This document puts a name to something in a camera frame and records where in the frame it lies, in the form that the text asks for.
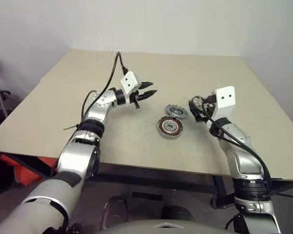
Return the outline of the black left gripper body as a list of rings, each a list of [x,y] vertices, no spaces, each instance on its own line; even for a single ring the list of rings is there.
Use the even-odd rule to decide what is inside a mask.
[[[139,91],[137,90],[134,93],[132,93],[132,103],[135,105],[136,109],[140,108],[138,101],[139,101]]]

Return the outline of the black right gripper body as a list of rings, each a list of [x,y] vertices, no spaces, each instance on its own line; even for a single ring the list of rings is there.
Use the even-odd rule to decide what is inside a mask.
[[[210,103],[201,103],[201,107],[202,107],[202,113],[204,113],[206,116],[209,115],[210,117],[212,117],[215,107],[216,107],[216,95],[209,95],[209,100]]]

